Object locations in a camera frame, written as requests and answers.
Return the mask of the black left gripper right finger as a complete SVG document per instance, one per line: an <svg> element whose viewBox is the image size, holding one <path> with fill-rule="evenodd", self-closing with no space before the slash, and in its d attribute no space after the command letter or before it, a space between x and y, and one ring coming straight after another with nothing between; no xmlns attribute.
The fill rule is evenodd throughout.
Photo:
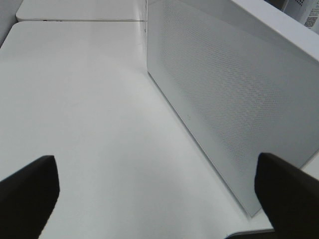
<svg viewBox="0 0 319 239"><path fill-rule="evenodd" d="M261 153L254 181L257 198L280 239L319 237L319 182L271 153Z"/></svg>

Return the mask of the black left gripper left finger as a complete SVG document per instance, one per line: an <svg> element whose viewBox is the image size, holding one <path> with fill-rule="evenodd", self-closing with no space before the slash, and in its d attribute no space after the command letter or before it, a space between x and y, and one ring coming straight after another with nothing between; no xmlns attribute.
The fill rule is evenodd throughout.
<svg viewBox="0 0 319 239"><path fill-rule="evenodd" d="M42 156L0 182L0 237L37 239L60 193L53 155Z"/></svg>

